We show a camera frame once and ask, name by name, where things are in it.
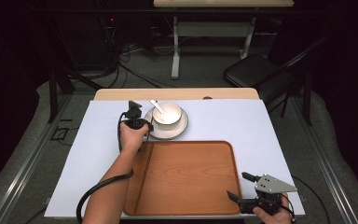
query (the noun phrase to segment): wooden tray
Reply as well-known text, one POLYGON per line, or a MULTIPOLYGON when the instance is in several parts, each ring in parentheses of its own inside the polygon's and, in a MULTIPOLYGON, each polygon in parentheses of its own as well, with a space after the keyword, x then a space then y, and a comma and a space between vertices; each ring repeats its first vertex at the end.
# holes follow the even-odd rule
POLYGON ((241 195, 232 147, 224 141, 149 142, 136 156, 128 216, 236 215, 241 195))

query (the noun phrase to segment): black curtain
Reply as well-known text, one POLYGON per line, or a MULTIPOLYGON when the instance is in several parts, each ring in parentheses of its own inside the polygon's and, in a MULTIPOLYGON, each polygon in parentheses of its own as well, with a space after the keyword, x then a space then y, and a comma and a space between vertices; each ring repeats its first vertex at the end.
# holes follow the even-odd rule
POLYGON ((280 64, 321 35, 331 40, 316 65, 312 88, 326 103, 339 150, 358 178, 358 1, 296 0, 295 7, 329 10, 322 19, 284 20, 268 58, 280 64))
POLYGON ((0 2, 0 172, 34 116, 35 89, 48 80, 19 9, 0 2))

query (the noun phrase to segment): floor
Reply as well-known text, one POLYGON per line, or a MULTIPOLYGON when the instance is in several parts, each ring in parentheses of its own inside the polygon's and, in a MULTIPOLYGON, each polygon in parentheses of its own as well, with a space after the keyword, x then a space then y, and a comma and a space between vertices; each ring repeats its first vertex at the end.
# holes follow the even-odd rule
MULTIPOLYGON (((272 42, 273 37, 269 35, 256 35, 251 51, 266 55, 272 42)), ((228 88, 221 75, 224 68, 239 59, 240 45, 238 40, 225 38, 185 40, 181 48, 180 77, 177 80, 171 79, 172 55, 168 51, 164 51, 167 54, 161 52, 165 48, 158 48, 158 53, 133 49, 123 54, 121 59, 124 66, 136 73, 120 69, 116 82, 116 74, 94 81, 110 88, 156 88, 149 82, 164 88, 170 85, 228 88)), ((31 223, 76 223, 75 220, 43 217, 43 209, 60 177, 70 145, 76 137, 76 129, 95 93, 83 83, 77 80, 73 82, 76 86, 75 94, 60 94, 60 114, 50 124, 47 123, 48 83, 38 89, 40 102, 34 120, 0 174, 0 223, 27 223, 30 219, 31 223), (51 139, 56 136, 54 132, 57 127, 70 130, 64 140, 51 139)), ((270 114, 270 119, 307 213, 299 217, 297 223, 358 223, 358 183, 349 166, 340 157, 334 127, 323 99, 316 93, 312 95, 312 126, 302 119, 301 96, 292 97, 283 119, 279 113, 280 108, 270 114)), ((213 221, 182 220, 175 223, 193 222, 213 221)), ((214 223, 231 222, 238 220, 216 220, 214 223)), ((246 223, 259 222, 257 219, 246 220, 246 223)))

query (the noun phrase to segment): table leg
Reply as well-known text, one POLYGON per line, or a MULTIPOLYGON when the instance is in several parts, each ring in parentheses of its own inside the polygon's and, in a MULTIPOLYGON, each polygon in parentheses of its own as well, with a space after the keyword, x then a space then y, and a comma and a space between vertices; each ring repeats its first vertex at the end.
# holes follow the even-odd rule
POLYGON ((172 62, 172 79, 179 78, 179 36, 178 36, 178 19, 173 18, 173 62, 172 62))
POLYGON ((248 55, 254 30, 255 30, 255 18, 251 18, 251 21, 249 22, 248 34, 246 36, 245 44, 243 46, 243 49, 240 49, 241 59, 244 59, 248 55))

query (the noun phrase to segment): spoon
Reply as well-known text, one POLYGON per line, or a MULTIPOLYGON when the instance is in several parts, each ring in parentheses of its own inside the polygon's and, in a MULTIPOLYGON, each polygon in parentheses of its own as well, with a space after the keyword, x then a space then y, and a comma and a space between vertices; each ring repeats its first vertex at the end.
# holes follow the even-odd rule
POLYGON ((158 110, 158 112, 161 114, 162 120, 164 120, 164 122, 165 122, 164 118, 167 115, 167 112, 165 112, 155 100, 150 100, 150 103, 158 110))

